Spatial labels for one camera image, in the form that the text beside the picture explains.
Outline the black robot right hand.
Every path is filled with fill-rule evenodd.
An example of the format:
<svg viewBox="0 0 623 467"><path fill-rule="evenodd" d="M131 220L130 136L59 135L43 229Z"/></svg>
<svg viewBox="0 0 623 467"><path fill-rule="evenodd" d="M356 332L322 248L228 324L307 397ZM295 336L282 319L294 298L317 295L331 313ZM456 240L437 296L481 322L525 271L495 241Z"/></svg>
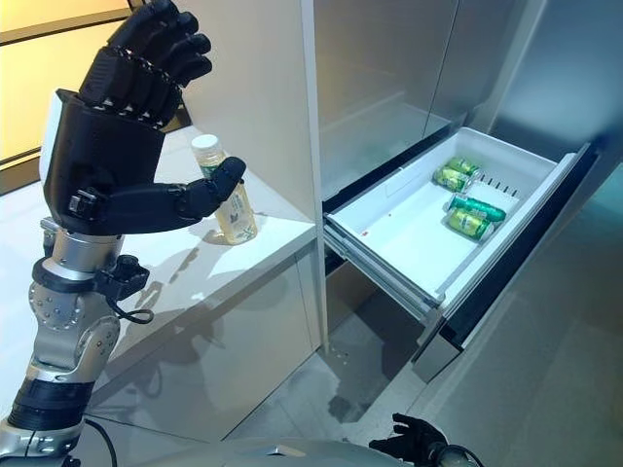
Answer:
<svg viewBox="0 0 623 467"><path fill-rule="evenodd" d="M394 436L372 440L368 447L415 466L435 466L441 450L449 443L433 425L402 413L392 415Z"/></svg>

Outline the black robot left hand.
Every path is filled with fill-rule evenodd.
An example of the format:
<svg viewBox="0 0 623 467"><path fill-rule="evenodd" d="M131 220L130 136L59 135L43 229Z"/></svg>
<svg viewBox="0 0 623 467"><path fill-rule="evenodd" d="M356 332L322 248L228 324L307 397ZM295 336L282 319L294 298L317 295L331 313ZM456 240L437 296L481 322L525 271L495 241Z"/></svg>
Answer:
<svg viewBox="0 0 623 467"><path fill-rule="evenodd" d="M42 147L46 203L63 229L86 235L153 234L211 215L246 170L227 157L209 178L158 183L165 134L183 89L212 69L199 22L171 1L136 10L97 52L76 91L59 89L57 124Z"/></svg>

